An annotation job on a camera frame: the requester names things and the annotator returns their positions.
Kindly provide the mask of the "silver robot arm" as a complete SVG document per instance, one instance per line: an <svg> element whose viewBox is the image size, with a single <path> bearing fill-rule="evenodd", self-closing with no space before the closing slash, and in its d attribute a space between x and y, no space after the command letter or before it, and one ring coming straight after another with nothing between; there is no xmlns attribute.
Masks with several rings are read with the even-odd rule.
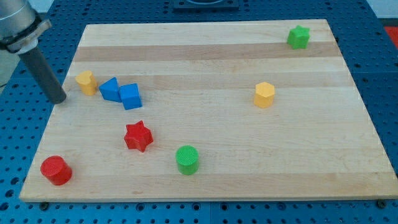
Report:
<svg viewBox="0 0 398 224"><path fill-rule="evenodd" d="M1 50L24 54L35 48L39 37L51 27L28 0L1 0Z"/></svg>

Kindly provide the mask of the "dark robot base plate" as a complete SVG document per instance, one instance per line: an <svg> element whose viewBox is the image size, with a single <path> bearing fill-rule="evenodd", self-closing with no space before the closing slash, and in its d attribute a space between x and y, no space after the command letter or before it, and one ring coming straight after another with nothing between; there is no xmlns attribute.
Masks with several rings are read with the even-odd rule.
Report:
<svg viewBox="0 0 398 224"><path fill-rule="evenodd" d="M239 0L171 0L175 10L238 9Z"/></svg>

